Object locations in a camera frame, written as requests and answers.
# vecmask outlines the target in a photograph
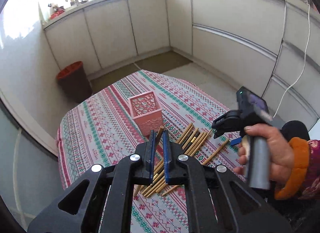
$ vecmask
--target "white cabinet door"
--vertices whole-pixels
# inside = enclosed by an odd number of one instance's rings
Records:
[[[52,24],[45,29],[45,33],[60,68],[83,61],[87,75],[101,69],[83,10]]]
[[[109,0],[84,9],[103,68],[137,56],[127,0]]]
[[[276,111],[286,88],[287,86],[283,85],[279,79],[272,77],[263,96],[269,109]],[[291,120],[301,121],[306,125],[308,130],[311,129],[317,121],[317,115],[291,90],[287,91],[283,97],[278,115],[285,122]]]
[[[283,24],[282,0],[192,0],[193,23],[236,34],[279,53]]]
[[[262,96],[275,61],[237,41],[193,27],[193,55]]]
[[[191,0],[167,0],[170,46],[192,55]]]
[[[303,69],[304,59],[285,43],[275,69],[275,74],[287,84],[293,84]],[[293,88],[320,114],[320,73],[308,62]]]
[[[169,45],[165,0],[128,0],[138,54]]]
[[[320,65],[320,23],[310,17],[310,41],[307,54]],[[287,4],[287,16],[284,29],[284,40],[292,43],[303,52],[306,49],[309,33],[308,14],[302,10]]]

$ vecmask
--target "patterned tablecloth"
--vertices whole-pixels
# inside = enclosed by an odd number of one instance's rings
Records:
[[[164,125],[171,141],[176,141],[190,122],[201,131],[209,131],[212,121],[228,109],[184,80],[141,70],[133,73],[70,110],[58,130],[59,166],[63,187],[68,187],[93,164],[117,164],[135,152],[144,142],[137,125],[131,120],[127,98],[153,90],[163,108]],[[202,163],[226,137],[209,138],[195,157]],[[226,147],[209,166],[237,165],[237,149]],[[156,163],[162,151],[156,153]],[[134,197],[131,232],[188,232],[188,217],[184,188],[161,197]]]

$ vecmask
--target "hand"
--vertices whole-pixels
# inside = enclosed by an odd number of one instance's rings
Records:
[[[267,139],[270,149],[271,164],[270,164],[270,180],[274,180],[283,185],[286,184],[290,177],[291,169],[294,166],[294,153],[286,139],[280,131],[266,124],[256,124],[244,128],[245,132],[250,136],[262,136]],[[247,157],[244,147],[241,143],[238,148],[239,163],[245,165]],[[234,168],[234,172],[244,174],[243,167]]]

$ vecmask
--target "pink plastic basket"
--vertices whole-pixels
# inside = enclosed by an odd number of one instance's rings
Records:
[[[144,136],[150,135],[150,130],[158,131],[163,125],[162,108],[159,99],[153,91],[148,91],[128,98],[131,118],[138,125]]]

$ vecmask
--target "power cord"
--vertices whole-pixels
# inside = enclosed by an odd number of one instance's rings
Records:
[[[304,51],[303,69],[302,69],[302,72],[301,72],[300,76],[297,78],[297,80],[296,80],[291,86],[289,86],[289,87],[285,90],[285,92],[283,93],[282,98],[281,98],[281,100],[280,100],[280,103],[279,103],[279,105],[278,105],[277,111],[275,112],[275,115],[273,116],[273,118],[274,118],[274,117],[276,116],[276,114],[278,113],[279,107],[280,107],[280,105],[281,105],[281,102],[282,102],[282,99],[283,99],[285,93],[286,93],[290,88],[292,88],[292,87],[298,82],[298,80],[299,80],[299,78],[302,76],[302,74],[303,74],[303,72],[304,72],[304,68],[305,68],[305,66],[306,66],[307,48],[308,48],[309,40],[310,40],[310,2],[309,2],[309,0],[307,0],[307,3],[308,3],[308,5],[309,5],[309,9],[308,9],[309,34],[308,34],[308,41],[307,41],[306,49],[305,49],[305,51]]]

